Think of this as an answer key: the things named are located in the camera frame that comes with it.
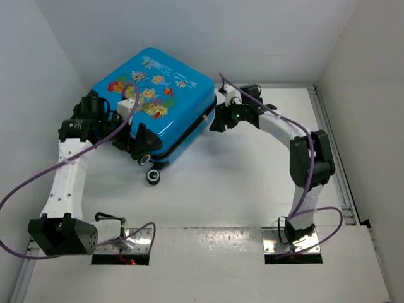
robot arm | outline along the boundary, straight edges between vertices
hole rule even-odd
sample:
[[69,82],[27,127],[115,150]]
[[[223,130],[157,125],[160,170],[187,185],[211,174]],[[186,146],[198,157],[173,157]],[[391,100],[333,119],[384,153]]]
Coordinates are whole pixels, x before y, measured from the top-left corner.
[[[241,88],[243,91],[262,101],[260,89],[257,85],[248,85]],[[302,197],[304,186],[308,178],[310,154],[308,140],[305,132],[297,126],[267,113],[262,107],[241,96],[241,104],[236,104],[234,92],[221,91],[226,95],[226,102],[216,107],[215,120],[210,126],[211,131],[224,132],[227,128],[235,127],[239,121],[247,121],[258,129],[270,133],[290,150],[290,175],[295,183],[295,193],[292,209],[285,222],[285,236],[291,244],[304,235],[309,235],[314,230],[314,213],[305,213],[292,216],[296,213],[299,200]],[[268,104],[267,107],[276,110],[276,107]],[[322,131],[311,132],[314,141],[314,173],[310,190],[298,211],[316,209],[318,197],[323,186],[328,183],[335,172],[331,147],[327,134]]]
[[104,111],[105,100],[90,92],[74,108],[71,119],[59,130],[59,162],[50,195],[40,218],[30,220],[28,231],[48,256],[92,254],[97,245],[123,236],[124,218],[97,214],[96,221],[83,221],[81,200],[91,150],[74,161],[67,158],[91,147],[113,132],[123,121]]

cartoon fish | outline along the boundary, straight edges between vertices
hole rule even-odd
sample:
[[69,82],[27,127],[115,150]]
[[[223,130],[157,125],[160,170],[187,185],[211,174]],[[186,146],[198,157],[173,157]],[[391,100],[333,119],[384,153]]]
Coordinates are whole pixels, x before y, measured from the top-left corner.
[[170,97],[174,96],[174,93],[172,92],[172,88],[171,87],[164,88],[164,95],[169,95]]
[[177,81],[175,84],[176,84],[178,87],[184,88],[184,87],[187,87],[187,80]]
[[146,90],[143,90],[143,96],[147,99],[156,99],[158,95],[156,95],[156,90],[154,88],[147,88]]
[[169,86],[171,83],[165,82],[164,76],[154,76],[152,81],[156,85],[165,85],[165,87]]
[[132,80],[135,82],[147,80],[148,78],[146,76],[147,76],[147,74],[144,71],[133,71],[132,72]]

suitcase wheel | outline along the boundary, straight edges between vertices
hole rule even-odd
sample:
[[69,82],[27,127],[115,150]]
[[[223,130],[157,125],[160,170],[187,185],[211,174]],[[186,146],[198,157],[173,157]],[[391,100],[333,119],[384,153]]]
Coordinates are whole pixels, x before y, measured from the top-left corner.
[[152,156],[149,155],[148,153],[146,155],[142,155],[142,156],[138,157],[138,164],[140,166],[145,166],[147,163],[149,163],[151,157]]
[[156,185],[160,182],[160,171],[152,167],[146,175],[147,182],[151,185]]

white floor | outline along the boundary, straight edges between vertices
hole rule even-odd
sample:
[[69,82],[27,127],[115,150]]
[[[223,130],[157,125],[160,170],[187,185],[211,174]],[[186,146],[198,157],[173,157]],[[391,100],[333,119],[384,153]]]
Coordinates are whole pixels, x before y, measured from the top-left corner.
[[[285,116],[318,128],[306,89],[264,89],[263,97]],[[130,227],[156,222],[150,266],[92,266],[89,256],[39,261],[25,302],[387,301],[365,227],[343,226],[323,244],[324,264],[264,265],[257,227],[289,212],[288,165],[288,150],[248,123],[222,134],[206,131],[155,187],[146,183],[147,168],[129,155],[99,148],[87,175],[85,220],[102,211],[126,217]],[[319,206],[340,207],[334,181]],[[315,220],[321,239],[338,215],[320,213]]]
[[[332,229],[319,227],[319,237]],[[324,264],[264,265],[258,228],[159,229],[149,266],[94,266],[90,256],[37,262],[24,302],[388,301],[366,227],[344,226],[321,252]]]

blue suitcase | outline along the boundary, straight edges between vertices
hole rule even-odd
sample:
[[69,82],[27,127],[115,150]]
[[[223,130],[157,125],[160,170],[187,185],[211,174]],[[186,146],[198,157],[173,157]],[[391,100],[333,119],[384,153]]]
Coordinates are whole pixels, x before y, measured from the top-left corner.
[[213,82],[158,49],[148,48],[96,84],[92,90],[117,110],[118,102],[135,99],[140,106],[127,127],[128,135],[113,144],[126,150],[140,165],[152,162],[146,178],[160,181],[160,170],[172,163],[207,127],[215,114]]

